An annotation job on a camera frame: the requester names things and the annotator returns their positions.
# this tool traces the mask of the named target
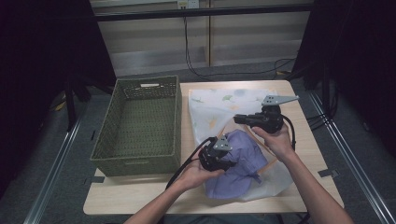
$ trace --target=wire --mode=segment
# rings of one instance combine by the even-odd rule
[[[277,217],[277,222],[279,224],[285,224],[285,222],[283,221],[282,215],[276,214],[276,217]]]
[[[338,88],[334,86],[334,95],[332,97],[332,104],[330,106],[330,114],[320,114],[311,118],[308,118],[308,123],[311,128],[311,131],[315,131],[322,127],[325,124],[329,124],[330,121],[332,121],[332,118],[334,118],[335,113],[337,112],[338,109]]]
[[[191,162],[192,162],[192,157],[197,153],[197,151],[207,142],[207,141],[213,141],[214,137],[208,137],[204,142],[202,142],[192,153],[191,155],[186,159],[186,161],[178,168],[178,170],[175,172],[175,174],[172,176],[172,178],[169,180],[168,184],[166,185],[165,189],[168,189],[171,187],[171,185],[175,182],[177,177],[183,172],[184,168],[186,168]]]
[[[311,214],[309,214],[309,212],[307,212],[305,214],[305,216],[301,219],[301,221],[298,224],[304,224],[307,223],[307,221],[309,220],[309,218],[311,218]]]
[[[297,77],[301,77],[304,75],[304,72],[306,72],[308,69],[312,68],[317,63],[318,63],[318,61],[310,62],[309,64],[307,64],[306,66],[304,66],[298,70],[293,70],[293,72],[291,74],[289,74],[287,77],[285,77],[283,79],[287,80],[287,81],[292,81],[293,79],[295,79]]]
[[[291,122],[291,120],[288,117],[286,117],[284,115],[282,115],[282,118],[285,119],[288,122],[288,124],[289,124],[289,126],[291,128],[291,147],[294,150],[296,150],[296,132],[294,131],[293,123]]]
[[[288,63],[290,63],[290,62],[292,62],[292,61],[294,61],[294,60],[296,60],[296,59],[293,58],[293,59],[279,59],[279,60],[276,60],[276,62],[274,63],[275,74],[274,74],[274,76],[272,77],[272,80],[275,80],[275,78],[276,78],[276,76],[277,76],[276,64],[277,64],[278,62],[285,61],[285,60],[288,60],[288,61],[287,61],[286,63],[284,63],[283,65],[286,65],[286,64],[288,64]]]
[[[54,110],[56,107],[58,107],[59,105],[63,104],[64,102],[66,102],[66,99],[62,100],[61,102],[57,103],[55,106],[52,106],[49,110]]]
[[[276,64],[282,60],[290,60],[287,61],[285,63],[282,63],[280,66],[276,66],[273,69],[269,69],[269,70],[264,70],[264,71],[260,71],[260,72],[235,72],[235,73],[213,73],[213,74],[199,74],[198,72],[195,71],[195,69],[192,67],[191,64],[191,57],[190,57],[190,50],[189,50],[189,39],[188,39],[188,27],[187,27],[187,19],[186,17],[183,17],[183,21],[184,21],[184,37],[185,37],[185,45],[186,45],[186,64],[189,67],[189,70],[194,73],[196,76],[207,80],[207,81],[213,81],[208,77],[214,77],[214,76],[227,76],[227,75],[258,75],[258,74],[264,74],[264,73],[269,73],[269,72],[273,72],[276,71],[278,68],[281,68],[283,66],[285,66],[286,64],[292,62],[294,59],[290,60],[290,59],[279,59],[276,61]]]

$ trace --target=white cloth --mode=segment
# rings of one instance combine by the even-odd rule
[[[262,101],[276,91],[262,90],[190,90],[189,110],[195,145],[217,136],[235,114],[262,111]]]

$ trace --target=gray floor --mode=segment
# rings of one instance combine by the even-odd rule
[[[196,70],[202,74],[256,72],[272,69],[273,66],[272,63],[254,63]],[[144,77],[165,75],[179,75],[182,82],[203,81],[188,70],[150,74],[144,75]],[[215,81],[263,80],[273,77],[274,72],[264,75],[223,75],[211,79]],[[291,84],[296,94],[301,97],[300,105],[305,115],[307,117],[317,115],[318,112],[309,98],[309,92],[304,89],[303,81],[296,79]],[[86,105],[78,103],[78,111],[81,115],[78,135],[70,147],[64,167],[55,182],[53,192],[39,223],[121,223],[128,217],[128,215],[93,217],[85,215],[82,211],[90,187],[90,178],[95,170],[95,167],[89,161],[89,157],[106,113],[109,99],[110,96],[92,90],[92,99],[89,103]],[[363,170],[385,200],[390,212],[396,214],[395,159],[383,148],[375,133],[367,132],[364,129],[362,125],[364,120],[349,106],[342,94],[334,121],[351,146]],[[11,182],[5,196],[0,201],[0,223],[23,223],[26,219],[63,143],[66,128],[67,113],[65,109],[58,112],[50,111],[34,155],[26,163],[23,172]],[[92,139],[93,132],[96,132],[96,135]],[[323,126],[315,130],[314,136],[329,168],[331,170],[336,169],[340,174],[334,179],[334,182],[344,200],[348,213],[356,223],[381,223],[326,127]],[[299,218],[292,214],[282,216],[285,218],[285,223],[297,223],[299,221]]]

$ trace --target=white plastic bag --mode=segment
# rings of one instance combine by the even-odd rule
[[[249,190],[237,200],[247,202],[276,196],[293,182],[286,166],[265,146],[263,139],[247,125],[235,124],[235,114],[254,114],[262,110],[262,100],[268,90],[193,90],[189,94],[189,109],[195,145],[207,137],[242,130],[249,134],[262,150],[268,164],[258,172],[262,182],[252,178]]]

